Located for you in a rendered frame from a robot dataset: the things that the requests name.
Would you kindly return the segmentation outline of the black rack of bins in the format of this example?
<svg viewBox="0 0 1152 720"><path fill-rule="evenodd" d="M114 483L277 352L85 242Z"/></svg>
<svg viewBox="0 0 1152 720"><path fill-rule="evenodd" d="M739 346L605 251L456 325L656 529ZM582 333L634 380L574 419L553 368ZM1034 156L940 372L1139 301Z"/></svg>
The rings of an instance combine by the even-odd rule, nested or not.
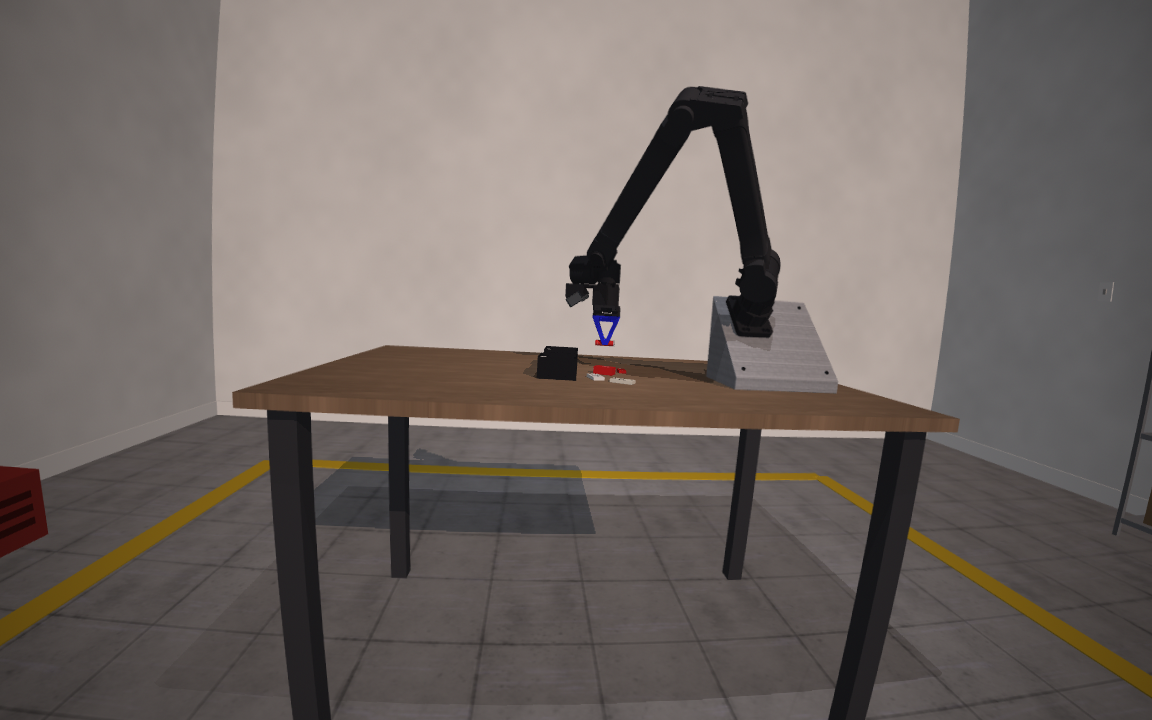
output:
<svg viewBox="0 0 1152 720"><path fill-rule="evenodd" d="M544 353L538 356L538 379L576 381L577 357L579 357L579 348L545 347Z"/></svg>

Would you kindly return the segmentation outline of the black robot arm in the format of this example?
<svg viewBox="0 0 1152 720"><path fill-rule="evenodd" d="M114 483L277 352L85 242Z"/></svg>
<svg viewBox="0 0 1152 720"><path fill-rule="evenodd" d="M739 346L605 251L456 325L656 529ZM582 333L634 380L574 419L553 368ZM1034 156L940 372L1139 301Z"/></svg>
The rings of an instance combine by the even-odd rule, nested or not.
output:
<svg viewBox="0 0 1152 720"><path fill-rule="evenodd" d="M690 132L712 126L721 151L723 177L730 191L742 265L745 264L742 270L738 268L742 275L735 282L741 295L728 296L726 304L730 310L733 328L740 338L771 338L773 331L770 316L776 300L781 263L780 255L771 249L765 225L746 108L748 94L742 91L698 86L684 88L680 92L643 158L637 162L632 176L628 179L626 190L614 202L600 232L596 233L588 255L573 258L570 281L577 285L566 283L564 297L568 305L589 300L586 288L593 290L593 305L607 305L608 285L620 285L621 264L614 260L614 256L621 241L626 238L628 228L684 146Z"/></svg>

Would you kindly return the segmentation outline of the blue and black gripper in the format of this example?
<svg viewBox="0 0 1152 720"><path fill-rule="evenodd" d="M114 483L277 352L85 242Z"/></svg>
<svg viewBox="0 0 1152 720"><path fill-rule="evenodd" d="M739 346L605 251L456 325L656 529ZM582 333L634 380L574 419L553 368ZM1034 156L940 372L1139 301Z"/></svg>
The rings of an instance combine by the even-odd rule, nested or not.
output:
<svg viewBox="0 0 1152 720"><path fill-rule="evenodd" d="M613 287L608 285L607 305L593 305L593 320L596 332L598 332L600 340L602 340L602 344L608 344L614 328L620 323L620 285L613 285ZM607 338L604 338L602 325L600 323L613 323Z"/></svg>

